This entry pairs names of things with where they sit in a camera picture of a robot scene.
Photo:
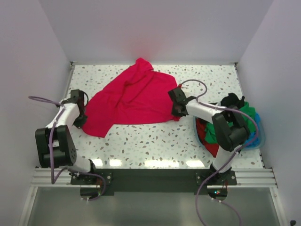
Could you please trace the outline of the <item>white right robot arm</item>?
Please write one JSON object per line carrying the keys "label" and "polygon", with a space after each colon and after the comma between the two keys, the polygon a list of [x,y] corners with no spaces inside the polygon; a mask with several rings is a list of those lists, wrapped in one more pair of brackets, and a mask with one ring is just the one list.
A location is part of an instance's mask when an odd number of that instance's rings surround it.
{"label": "white right robot arm", "polygon": [[212,104],[199,103],[193,96],[186,97],[180,87],[168,92],[173,102],[172,115],[184,117],[194,116],[213,124],[219,145],[213,171],[210,172],[210,181],[220,185],[226,180],[226,171],[231,168],[236,151],[242,147],[250,137],[250,130],[242,113],[235,107],[219,107]]}

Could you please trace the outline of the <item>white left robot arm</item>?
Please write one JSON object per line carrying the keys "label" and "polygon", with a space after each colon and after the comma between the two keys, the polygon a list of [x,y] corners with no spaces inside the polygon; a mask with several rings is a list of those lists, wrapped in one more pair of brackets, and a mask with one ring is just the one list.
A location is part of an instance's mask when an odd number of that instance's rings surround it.
{"label": "white left robot arm", "polygon": [[74,89],[70,97],[54,102],[42,97],[30,97],[58,107],[54,119],[44,128],[35,131],[39,163],[42,168],[64,168],[81,172],[81,180],[87,185],[97,181],[95,165],[89,159],[77,156],[77,150],[71,137],[71,128],[82,128],[87,121],[85,114],[88,103],[87,94]]}

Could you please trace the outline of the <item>pink red t-shirt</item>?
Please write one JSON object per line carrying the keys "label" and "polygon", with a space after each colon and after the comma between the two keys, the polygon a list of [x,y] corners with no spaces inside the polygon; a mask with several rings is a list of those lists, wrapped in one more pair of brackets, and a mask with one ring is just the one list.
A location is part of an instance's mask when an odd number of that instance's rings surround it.
{"label": "pink red t-shirt", "polygon": [[139,58],[89,100],[82,130],[94,137],[105,137],[115,124],[173,121],[173,102],[168,92],[177,86],[173,76],[154,71],[148,61]]}

